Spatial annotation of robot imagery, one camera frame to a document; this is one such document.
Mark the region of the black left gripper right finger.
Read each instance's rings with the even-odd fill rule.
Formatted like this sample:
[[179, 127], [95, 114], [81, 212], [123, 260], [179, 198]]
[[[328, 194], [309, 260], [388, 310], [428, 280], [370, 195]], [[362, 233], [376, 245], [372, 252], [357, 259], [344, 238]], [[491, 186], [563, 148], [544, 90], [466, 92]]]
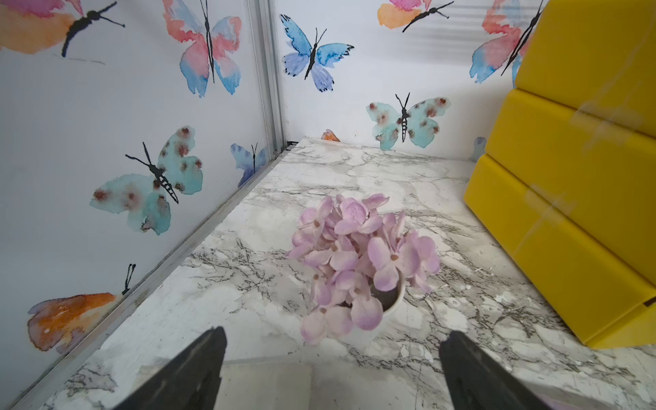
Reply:
[[549, 409], [461, 331], [440, 343], [439, 358], [455, 409]]

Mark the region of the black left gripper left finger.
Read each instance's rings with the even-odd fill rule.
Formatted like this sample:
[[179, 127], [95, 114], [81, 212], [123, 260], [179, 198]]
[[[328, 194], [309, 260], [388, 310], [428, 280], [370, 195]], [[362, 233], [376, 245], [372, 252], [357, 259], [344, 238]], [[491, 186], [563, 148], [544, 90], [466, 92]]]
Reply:
[[222, 327], [205, 331], [116, 408], [214, 409], [226, 351]]

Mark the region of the yellow plastic drawer unit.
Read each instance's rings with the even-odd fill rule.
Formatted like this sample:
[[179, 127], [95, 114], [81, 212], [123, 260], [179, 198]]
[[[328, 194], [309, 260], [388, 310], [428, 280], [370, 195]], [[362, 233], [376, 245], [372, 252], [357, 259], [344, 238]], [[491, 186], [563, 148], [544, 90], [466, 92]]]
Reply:
[[585, 345], [655, 341], [655, 4], [515, 1], [470, 74], [510, 73], [466, 205]]

